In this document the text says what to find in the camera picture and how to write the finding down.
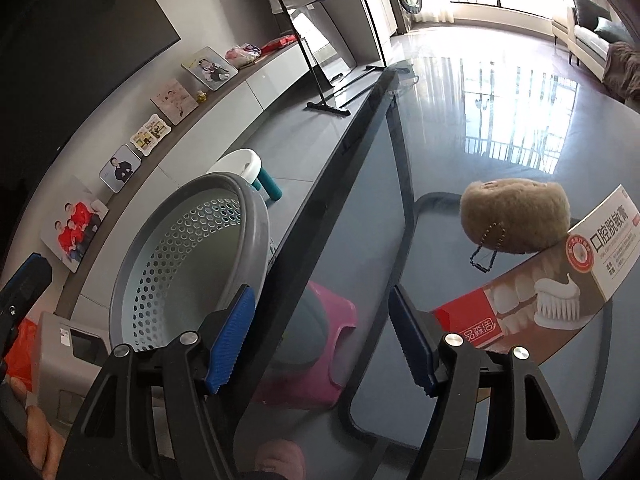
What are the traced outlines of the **person left hand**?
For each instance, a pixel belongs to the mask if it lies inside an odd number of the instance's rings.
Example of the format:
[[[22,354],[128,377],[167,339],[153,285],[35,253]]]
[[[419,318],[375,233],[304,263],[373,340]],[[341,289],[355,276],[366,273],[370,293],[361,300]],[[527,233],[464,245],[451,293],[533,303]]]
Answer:
[[[6,381],[13,395],[26,413],[28,455],[44,480],[54,480],[65,446],[65,439],[48,423],[46,415],[35,405],[27,404],[27,388],[16,377]]]

